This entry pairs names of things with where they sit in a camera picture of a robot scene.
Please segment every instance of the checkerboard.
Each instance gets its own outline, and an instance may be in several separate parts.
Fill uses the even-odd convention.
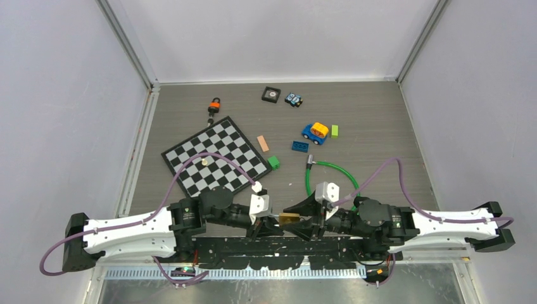
[[[230,117],[164,151],[162,157],[175,175],[183,162],[201,152],[218,153],[232,160],[254,181],[272,170]],[[227,187],[234,194],[248,187],[248,180],[224,160],[212,156],[204,159],[207,161],[205,165],[202,157],[197,158],[179,174],[177,182],[187,197],[197,197],[202,191],[216,186]]]

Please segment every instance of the green block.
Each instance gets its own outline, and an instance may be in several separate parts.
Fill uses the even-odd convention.
[[[339,131],[338,125],[332,125],[331,137],[338,138],[338,131]]]
[[[272,170],[276,170],[280,167],[280,161],[276,158],[276,156],[269,157],[267,161],[272,167]]]

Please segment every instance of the green hose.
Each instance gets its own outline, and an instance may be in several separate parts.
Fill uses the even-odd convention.
[[[310,187],[310,169],[306,169],[306,193],[308,196],[312,195],[312,188]]]
[[[345,176],[347,176],[347,178],[349,178],[349,180],[352,182],[353,186],[355,189],[358,189],[359,188],[359,185],[358,185],[358,182],[356,181],[356,179],[349,173],[349,171],[341,168],[340,166],[337,166],[333,163],[327,163],[326,161],[316,161],[314,162],[315,164],[317,165],[321,165],[321,166],[325,166],[325,167],[329,167],[329,168],[333,168],[333,169],[336,169],[337,171],[340,171],[341,173],[345,174]],[[309,168],[306,169],[306,193],[308,194],[308,196],[312,195],[312,189],[310,187],[310,170]],[[355,211],[356,210],[356,207],[355,206],[352,206],[351,208],[352,211]]]

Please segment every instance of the blue toy car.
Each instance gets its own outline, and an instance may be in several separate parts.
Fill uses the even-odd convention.
[[[299,107],[300,105],[302,105],[302,96],[300,95],[295,95],[293,93],[289,93],[289,95],[287,95],[287,97],[285,98],[285,102],[290,104],[291,106],[295,106],[295,107]]]
[[[302,136],[313,141],[314,144],[324,144],[326,135],[328,134],[328,128],[321,123],[310,123],[304,130],[302,130]]]

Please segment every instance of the table surface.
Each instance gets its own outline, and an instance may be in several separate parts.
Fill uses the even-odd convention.
[[[165,85],[161,87],[144,152],[130,214],[150,212],[162,201],[172,174],[161,153],[206,127],[207,107],[214,97],[221,102],[215,121],[230,116],[266,158],[275,155],[281,167],[261,178],[273,202],[273,213],[306,198],[305,164],[314,160],[335,163],[365,181],[392,156],[400,156],[404,178],[413,199],[424,209],[437,210],[431,183],[417,147],[401,92],[395,82],[285,83],[269,84],[282,90],[276,104],[261,100],[263,84]],[[284,102],[289,92],[303,96],[299,108]],[[322,146],[304,139],[307,124],[339,126],[339,137]],[[263,135],[269,151],[262,152],[257,136]],[[292,141],[310,144],[308,154],[292,151]],[[341,173],[314,165],[312,188],[328,181],[340,186],[340,196],[352,192],[351,182]],[[235,195],[234,203],[248,205],[249,188]],[[392,164],[362,192],[385,204],[408,206],[401,193],[397,165]],[[184,198],[175,185],[168,203]],[[207,225],[206,236],[244,236],[244,230]]]

